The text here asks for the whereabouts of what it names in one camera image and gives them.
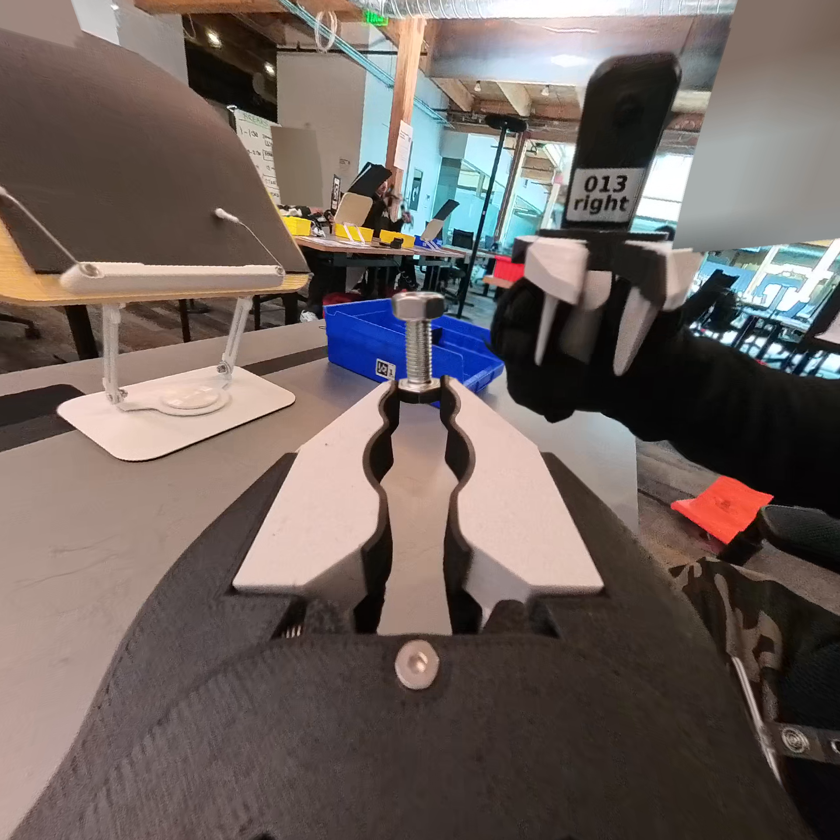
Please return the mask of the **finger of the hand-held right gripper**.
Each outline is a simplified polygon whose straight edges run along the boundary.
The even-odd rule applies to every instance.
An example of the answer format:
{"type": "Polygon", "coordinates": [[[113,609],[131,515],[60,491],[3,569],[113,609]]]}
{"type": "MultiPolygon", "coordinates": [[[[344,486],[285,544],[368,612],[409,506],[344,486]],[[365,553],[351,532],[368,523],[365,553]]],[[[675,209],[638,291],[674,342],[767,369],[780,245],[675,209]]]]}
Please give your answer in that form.
{"type": "Polygon", "coordinates": [[[688,298],[698,269],[704,261],[704,253],[697,253],[690,248],[660,248],[659,251],[665,269],[663,300],[659,310],[673,312],[681,308],[688,298]]]}
{"type": "Polygon", "coordinates": [[[524,279],[557,301],[575,306],[585,283],[589,249],[584,240],[536,238],[524,257],[524,279]]]}

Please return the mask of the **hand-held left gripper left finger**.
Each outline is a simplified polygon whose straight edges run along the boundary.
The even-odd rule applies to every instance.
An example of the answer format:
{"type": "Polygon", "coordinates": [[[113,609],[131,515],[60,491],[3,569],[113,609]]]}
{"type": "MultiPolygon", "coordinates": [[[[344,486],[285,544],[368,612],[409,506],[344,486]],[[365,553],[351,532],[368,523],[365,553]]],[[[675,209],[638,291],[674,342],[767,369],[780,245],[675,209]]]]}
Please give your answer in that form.
{"type": "Polygon", "coordinates": [[[332,604],[374,634],[392,571],[382,479],[400,397],[385,382],[299,447],[233,579],[237,592],[332,604]]]}

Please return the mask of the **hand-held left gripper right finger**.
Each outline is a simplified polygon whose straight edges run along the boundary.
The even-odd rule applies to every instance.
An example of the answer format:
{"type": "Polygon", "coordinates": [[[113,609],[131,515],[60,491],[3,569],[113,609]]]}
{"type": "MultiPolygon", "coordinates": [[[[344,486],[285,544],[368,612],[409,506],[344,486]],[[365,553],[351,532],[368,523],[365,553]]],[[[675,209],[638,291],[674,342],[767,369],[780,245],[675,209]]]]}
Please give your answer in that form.
{"type": "Polygon", "coordinates": [[[453,634],[477,634],[503,602],[599,595],[604,583],[538,446],[449,376],[445,463],[456,477],[444,535],[453,634]]]}

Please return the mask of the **silver hex bolt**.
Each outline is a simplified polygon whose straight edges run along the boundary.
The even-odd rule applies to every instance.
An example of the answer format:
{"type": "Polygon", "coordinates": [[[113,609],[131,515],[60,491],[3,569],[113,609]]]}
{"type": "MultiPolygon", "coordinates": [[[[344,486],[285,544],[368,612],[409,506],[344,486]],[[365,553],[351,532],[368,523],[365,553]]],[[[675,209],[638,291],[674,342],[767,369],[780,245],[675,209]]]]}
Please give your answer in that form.
{"type": "Polygon", "coordinates": [[[439,401],[440,380],[433,376],[433,333],[428,319],[406,321],[406,376],[396,381],[400,400],[410,404],[439,401]]]}

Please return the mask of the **blue plastic bin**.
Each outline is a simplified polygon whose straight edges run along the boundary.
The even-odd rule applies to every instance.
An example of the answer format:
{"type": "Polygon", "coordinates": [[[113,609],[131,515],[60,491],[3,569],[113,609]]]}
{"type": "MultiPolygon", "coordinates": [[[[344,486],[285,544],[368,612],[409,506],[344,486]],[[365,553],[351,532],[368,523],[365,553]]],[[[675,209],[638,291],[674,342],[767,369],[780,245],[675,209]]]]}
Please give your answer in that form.
{"type": "MultiPolygon", "coordinates": [[[[330,304],[324,318],[332,364],[375,382],[396,384],[406,376],[406,322],[393,316],[391,297],[330,304]]],[[[434,377],[477,394],[502,373],[487,329],[446,314],[431,322],[434,377]]]]}

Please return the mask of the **person's right forearm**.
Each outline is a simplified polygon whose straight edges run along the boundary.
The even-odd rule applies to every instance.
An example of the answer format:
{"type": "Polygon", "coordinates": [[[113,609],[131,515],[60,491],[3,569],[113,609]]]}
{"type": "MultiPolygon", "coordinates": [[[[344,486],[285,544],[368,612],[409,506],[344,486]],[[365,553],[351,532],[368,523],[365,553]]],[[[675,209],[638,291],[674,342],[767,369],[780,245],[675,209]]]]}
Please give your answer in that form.
{"type": "Polygon", "coordinates": [[[838,518],[838,380],[777,371],[686,329],[668,364],[665,439],[683,456],[838,518]]]}

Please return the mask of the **person's right hand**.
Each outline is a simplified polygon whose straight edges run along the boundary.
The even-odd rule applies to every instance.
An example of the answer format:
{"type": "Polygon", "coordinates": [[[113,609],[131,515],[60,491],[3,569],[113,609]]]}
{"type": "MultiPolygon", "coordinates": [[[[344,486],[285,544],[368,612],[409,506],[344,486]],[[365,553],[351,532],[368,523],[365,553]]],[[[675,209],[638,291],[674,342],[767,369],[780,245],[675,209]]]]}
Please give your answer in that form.
{"type": "Polygon", "coordinates": [[[513,401],[555,424],[576,412],[599,413],[617,420],[645,440],[669,439],[698,410],[690,341],[683,311],[662,311],[654,319],[633,362],[614,372],[618,329],[631,288],[618,281],[602,310],[595,345],[587,362],[561,349],[563,327],[574,310],[561,303],[549,332],[541,363],[534,360],[543,303],[547,297],[520,279],[497,307],[490,347],[504,361],[507,390],[513,401]]]}

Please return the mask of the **wooden office desk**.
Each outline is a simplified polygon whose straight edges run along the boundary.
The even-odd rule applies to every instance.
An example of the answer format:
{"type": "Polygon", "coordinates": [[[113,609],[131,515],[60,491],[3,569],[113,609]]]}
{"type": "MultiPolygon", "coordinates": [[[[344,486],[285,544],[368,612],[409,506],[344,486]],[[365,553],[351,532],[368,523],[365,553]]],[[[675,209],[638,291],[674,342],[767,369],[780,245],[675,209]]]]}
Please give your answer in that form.
{"type": "Polygon", "coordinates": [[[456,248],[423,248],[405,247],[393,248],[390,245],[382,245],[367,242],[353,242],[346,238],[317,238],[312,236],[294,236],[296,244],[301,249],[317,250],[318,252],[331,255],[347,255],[353,257],[362,256],[417,256],[426,259],[463,259],[465,254],[456,248]]]}

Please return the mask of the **orange red plastic bin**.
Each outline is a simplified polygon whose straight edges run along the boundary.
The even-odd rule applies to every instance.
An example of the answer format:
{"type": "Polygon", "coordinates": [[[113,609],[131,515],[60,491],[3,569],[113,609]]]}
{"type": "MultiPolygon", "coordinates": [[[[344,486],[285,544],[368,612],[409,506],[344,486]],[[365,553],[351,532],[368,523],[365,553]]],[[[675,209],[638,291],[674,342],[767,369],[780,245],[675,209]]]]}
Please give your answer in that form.
{"type": "Polygon", "coordinates": [[[773,498],[738,480],[720,476],[697,497],[675,500],[670,508],[723,545],[729,545],[773,498]]]}

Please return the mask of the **beige board book stand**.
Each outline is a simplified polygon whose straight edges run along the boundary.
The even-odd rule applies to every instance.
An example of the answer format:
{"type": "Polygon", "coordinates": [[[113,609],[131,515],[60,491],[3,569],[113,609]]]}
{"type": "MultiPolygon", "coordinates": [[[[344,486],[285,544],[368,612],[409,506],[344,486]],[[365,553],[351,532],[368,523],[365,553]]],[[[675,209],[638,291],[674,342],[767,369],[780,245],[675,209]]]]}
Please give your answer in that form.
{"type": "Polygon", "coordinates": [[[338,208],[333,216],[333,230],[340,225],[350,225],[356,228],[370,228],[366,221],[371,213],[374,198],[358,193],[346,192],[342,195],[338,208]]]}

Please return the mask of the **handwritten whiteboard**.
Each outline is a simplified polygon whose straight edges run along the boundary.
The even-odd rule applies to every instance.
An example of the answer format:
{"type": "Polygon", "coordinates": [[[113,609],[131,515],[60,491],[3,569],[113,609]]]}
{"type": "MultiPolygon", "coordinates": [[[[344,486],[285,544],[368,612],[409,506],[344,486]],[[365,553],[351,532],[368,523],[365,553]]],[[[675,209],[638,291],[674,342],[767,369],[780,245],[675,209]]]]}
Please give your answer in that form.
{"type": "Polygon", "coordinates": [[[280,206],[272,130],[280,126],[234,105],[227,106],[228,120],[255,165],[273,203],[280,206]]]}

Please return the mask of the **metal badge clip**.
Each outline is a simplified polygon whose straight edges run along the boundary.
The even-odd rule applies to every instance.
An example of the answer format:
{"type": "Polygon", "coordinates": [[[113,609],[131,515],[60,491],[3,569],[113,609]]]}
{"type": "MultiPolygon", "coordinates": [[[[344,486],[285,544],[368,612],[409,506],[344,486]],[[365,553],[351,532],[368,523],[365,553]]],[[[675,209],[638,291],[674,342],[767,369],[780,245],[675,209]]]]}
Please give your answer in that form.
{"type": "Polygon", "coordinates": [[[780,759],[839,764],[838,731],[764,720],[743,662],[738,657],[729,656],[728,664],[740,687],[759,749],[777,781],[781,781],[780,759]]]}

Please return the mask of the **white book stand wooden board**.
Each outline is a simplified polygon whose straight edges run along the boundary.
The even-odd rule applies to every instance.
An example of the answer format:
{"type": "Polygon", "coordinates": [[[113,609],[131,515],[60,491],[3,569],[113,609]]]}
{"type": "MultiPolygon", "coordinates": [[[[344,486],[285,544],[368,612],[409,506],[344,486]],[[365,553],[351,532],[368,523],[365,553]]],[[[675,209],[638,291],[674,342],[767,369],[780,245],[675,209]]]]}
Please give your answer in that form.
{"type": "Polygon", "coordinates": [[[59,417],[116,459],[144,462],[276,413],[295,397],[237,365],[254,300],[307,263],[235,133],[188,86],[80,34],[2,30],[2,302],[101,309],[100,391],[59,417]],[[122,309],[235,299],[220,359],[118,380],[122,309]]]}

